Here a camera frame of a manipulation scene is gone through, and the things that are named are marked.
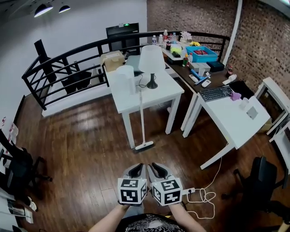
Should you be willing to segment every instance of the flowers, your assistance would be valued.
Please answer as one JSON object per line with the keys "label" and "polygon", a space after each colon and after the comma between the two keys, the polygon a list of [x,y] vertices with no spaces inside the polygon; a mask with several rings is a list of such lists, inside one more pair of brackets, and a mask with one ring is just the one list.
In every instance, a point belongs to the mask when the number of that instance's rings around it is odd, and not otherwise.
{"label": "flowers", "polygon": [[184,39],[184,40],[191,40],[192,37],[191,37],[191,33],[187,32],[187,31],[183,31],[181,32],[181,37]]}

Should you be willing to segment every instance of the white cable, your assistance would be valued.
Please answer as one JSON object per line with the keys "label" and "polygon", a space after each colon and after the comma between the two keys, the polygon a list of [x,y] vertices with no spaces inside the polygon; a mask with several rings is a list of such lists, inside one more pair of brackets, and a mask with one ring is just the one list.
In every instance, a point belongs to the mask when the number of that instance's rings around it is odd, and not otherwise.
{"label": "white cable", "polygon": [[[215,206],[214,206],[214,203],[211,202],[211,200],[213,200],[213,199],[216,197],[216,193],[215,193],[215,192],[209,192],[209,193],[207,193],[207,192],[206,192],[206,189],[207,189],[209,186],[211,186],[212,183],[214,182],[216,176],[218,175],[219,170],[221,169],[221,165],[222,165],[222,157],[221,157],[221,163],[219,164],[218,171],[217,171],[216,175],[214,176],[213,181],[212,181],[212,182],[211,182],[207,187],[205,187],[205,188],[196,188],[196,189],[195,189],[195,190],[199,190],[199,194],[200,194],[201,201],[190,201],[190,200],[189,200],[189,193],[186,194],[187,201],[188,201],[189,203],[207,203],[207,202],[208,202],[208,203],[210,203],[210,204],[213,205],[213,217],[199,217],[198,214],[197,214],[195,211],[187,211],[188,213],[195,213],[196,216],[198,217],[198,219],[213,219],[213,218],[214,218],[214,215],[215,215]],[[213,194],[213,197],[210,198],[210,199],[207,199],[207,195],[208,195],[208,194]]]}

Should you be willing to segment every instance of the pink object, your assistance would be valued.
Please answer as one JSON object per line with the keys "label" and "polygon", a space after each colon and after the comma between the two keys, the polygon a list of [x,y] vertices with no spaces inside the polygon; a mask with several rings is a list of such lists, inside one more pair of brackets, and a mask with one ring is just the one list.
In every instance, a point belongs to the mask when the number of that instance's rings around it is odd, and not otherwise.
{"label": "pink object", "polygon": [[238,92],[232,92],[230,94],[230,97],[233,101],[239,100],[241,98],[241,94]]}

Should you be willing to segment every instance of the black keyboard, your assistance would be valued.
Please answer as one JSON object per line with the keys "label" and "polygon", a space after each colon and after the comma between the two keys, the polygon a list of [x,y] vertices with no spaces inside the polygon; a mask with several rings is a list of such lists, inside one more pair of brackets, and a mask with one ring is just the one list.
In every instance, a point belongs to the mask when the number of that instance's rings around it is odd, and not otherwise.
{"label": "black keyboard", "polygon": [[232,89],[229,86],[221,86],[214,89],[202,90],[199,94],[205,102],[210,102],[224,97],[229,97]]}

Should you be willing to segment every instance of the floor mop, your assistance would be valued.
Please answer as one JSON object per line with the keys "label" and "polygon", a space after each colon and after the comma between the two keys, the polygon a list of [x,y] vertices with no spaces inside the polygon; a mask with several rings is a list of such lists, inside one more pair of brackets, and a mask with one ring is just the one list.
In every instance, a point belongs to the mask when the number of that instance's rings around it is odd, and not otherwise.
{"label": "floor mop", "polygon": [[149,142],[145,141],[143,99],[142,99],[142,90],[141,89],[139,89],[139,97],[140,97],[140,114],[141,114],[143,143],[141,145],[135,147],[136,152],[141,152],[141,151],[150,149],[151,147],[154,146],[153,141],[149,141]]}

